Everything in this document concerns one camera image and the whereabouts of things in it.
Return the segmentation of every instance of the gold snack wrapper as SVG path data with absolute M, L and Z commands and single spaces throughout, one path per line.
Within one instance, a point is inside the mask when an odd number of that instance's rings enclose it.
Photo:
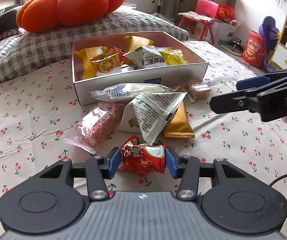
M 96 71 L 96 76 L 98 76 L 98 72 L 109 74 L 121 66 L 119 52 L 116 50 L 98 55 L 97 57 L 94 57 L 90 63 L 93 65 Z
M 159 52 L 165 59 L 168 66 L 181 65 L 181 64 L 188 63 L 181 49 L 171 49 L 171 50 L 164 50 L 164 51 L 159 51 Z
M 208 98 L 211 91 L 207 84 L 202 80 L 190 80 L 182 87 L 184 91 L 188 92 L 188 98 L 192 103 Z
M 75 51 L 75 55 L 82 61 L 82 68 L 84 70 L 82 79 L 93 78 L 96 76 L 96 70 L 91 65 L 90 61 L 92 58 L 106 53 L 107 50 L 107 47 L 99 46 Z
M 195 138 L 195 133 L 188 123 L 186 107 L 182 101 L 178 107 L 175 117 L 163 131 L 165 137 L 172 138 Z
M 139 37 L 139 36 L 126 36 L 125 40 L 129 44 L 129 49 L 128 51 L 133 51 L 139 47 L 142 46 L 147 46 L 147 45 L 153 45 L 154 42 L 151 41 L 150 39 L 144 38 L 144 37 Z

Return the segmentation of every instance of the chair leg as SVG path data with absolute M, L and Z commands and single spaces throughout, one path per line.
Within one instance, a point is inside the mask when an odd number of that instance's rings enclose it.
M 202 28 L 202 31 L 199 35 L 199 38 L 198 38 L 199 41 L 202 41 L 202 38 L 205 35 L 206 30 L 207 30 L 207 25 L 204 25 L 204 27 Z
M 208 28 L 209 28 L 209 32 L 210 32 L 211 42 L 212 42 L 212 44 L 215 44 L 214 35 L 212 33 L 211 26 L 209 26 Z
M 191 20 L 187 19 L 187 21 L 188 21 L 188 25 L 189 25 L 189 28 L 190 28 L 191 33 L 192 33 L 192 34 L 195 34 L 195 30 L 194 30 L 194 28 L 193 28 L 193 26 L 192 26 L 192 24 L 191 24 Z
M 185 20 L 185 18 L 184 18 L 184 17 L 181 17 L 181 21 L 180 21 L 178 27 L 180 27 L 180 26 L 184 23 L 184 20 Z

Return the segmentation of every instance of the gray gripper base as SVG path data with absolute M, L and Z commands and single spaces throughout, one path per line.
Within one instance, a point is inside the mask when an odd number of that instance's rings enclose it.
M 117 191 L 107 201 L 92 203 L 75 224 L 43 236 L 7 231 L 1 240 L 282 240 L 278 232 L 240 236 L 210 224 L 192 202 L 170 192 Z

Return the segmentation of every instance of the blue label on box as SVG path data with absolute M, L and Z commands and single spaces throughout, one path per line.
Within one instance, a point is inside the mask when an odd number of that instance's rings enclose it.
M 162 81 L 162 78 L 153 78 L 153 79 L 147 79 L 144 81 L 144 83 L 148 83 L 148 84 L 160 84 L 160 82 Z

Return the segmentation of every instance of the snack package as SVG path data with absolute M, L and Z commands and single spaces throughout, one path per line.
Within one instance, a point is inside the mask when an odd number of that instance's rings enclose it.
M 139 139 L 133 135 L 120 147 L 122 154 L 121 170 L 138 173 L 156 171 L 164 173 L 166 169 L 165 145 L 157 141 L 153 146 L 139 144 Z
M 96 70 L 93 65 L 91 65 L 90 60 L 100 54 L 106 53 L 106 51 L 107 48 L 103 46 L 75 51 L 75 55 L 82 61 L 82 68 L 84 69 L 82 79 L 92 78 L 96 76 Z
M 119 52 L 120 62 L 123 62 L 126 59 L 126 57 L 123 56 L 125 54 L 125 52 L 122 49 L 119 49 L 117 47 L 111 47 L 110 49 L 108 49 L 108 52 L 113 52 L 113 51 Z
M 176 113 L 187 93 L 143 92 L 125 107 L 118 131 L 141 133 L 143 139 L 152 145 Z
M 168 66 L 188 63 L 181 49 L 163 50 L 160 51 L 160 54 L 163 56 Z
M 97 77 L 121 72 L 119 52 L 115 50 L 92 58 L 90 63 L 96 70 Z
M 188 92 L 189 100 L 194 103 L 197 100 L 203 100 L 209 97 L 211 89 L 202 80 L 190 80 L 183 85 L 183 90 Z
M 102 91 L 92 91 L 90 92 L 90 96 L 103 101 L 126 101 L 132 100 L 142 92 L 166 93 L 175 91 L 176 89 L 170 89 L 158 84 L 121 83 L 107 87 Z
M 100 101 L 74 128 L 78 136 L 65 138 L 65 143 L 78 146 L 92 154 L 120 121 L 125 104 Z
M 138 69 L 167 66 L 167 63 L 155 46 L 139 47 L 126 53 L 124 56 L 131 59 Z
M 175 117 L 167 125 L 163 133 L 165 137 L 195 138 L 195 133 L 188 122 L 186 107 L 183 101 L 178 107 Z
M 135 50 L 141 46 L 146 46 L 146 45 L 153 45 L 154 42 L 151 41 L 150 39 L 144 38 L 144 37 L 139 37 L 139 36 L 126 36 L 125 40 L 129 44 L 128 51 Z

